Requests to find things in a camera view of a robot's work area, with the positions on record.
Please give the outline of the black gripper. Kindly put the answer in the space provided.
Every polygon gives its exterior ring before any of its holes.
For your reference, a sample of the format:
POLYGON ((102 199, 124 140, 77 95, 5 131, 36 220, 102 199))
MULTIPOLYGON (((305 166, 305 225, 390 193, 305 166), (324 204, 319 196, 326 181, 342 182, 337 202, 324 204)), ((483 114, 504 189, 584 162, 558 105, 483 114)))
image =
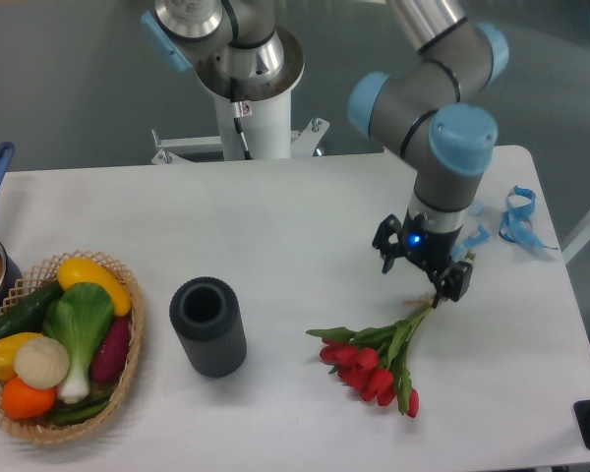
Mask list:
POLYGON ((403 248, 409 262, 427 270, 436 290, 431 303, 433 308, 442 300, 458 302, 467 292, 473 272, 473 263, 469 260, 450 262, 464 218, 464 210, 440 212, 431 208, 409 208, 402 226, 398 218, 390 214, 379 224, 372 242, 383 260, 382 273, 387 274, 393 268, 395 260, 402 257, 403 248))

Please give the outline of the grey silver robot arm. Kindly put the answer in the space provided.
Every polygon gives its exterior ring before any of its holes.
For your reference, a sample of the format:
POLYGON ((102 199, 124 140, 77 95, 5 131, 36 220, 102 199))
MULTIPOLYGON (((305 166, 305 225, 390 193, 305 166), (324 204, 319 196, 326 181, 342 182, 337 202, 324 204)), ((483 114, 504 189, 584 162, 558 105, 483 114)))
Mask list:
MULTIPOLYGON (((403 217, 389 216, 373 240, 390 270, 403 258, 421 269, 437 300, 459 300, 472 265, 452 253, 498 137, 495 119, 467 98, 506 67, 508 45, 472 24, 455 1, 393 1, 392 14, 420 56, 408 75, 374 72, 352 90, 347 114, 369 139, 416 172, 403 217)), ((290 93, 304 71, 297 39, 269 1, 157 1, 141 18, 160 58, 194 70, 212 95, 228 160, 292 154, 290 93)))

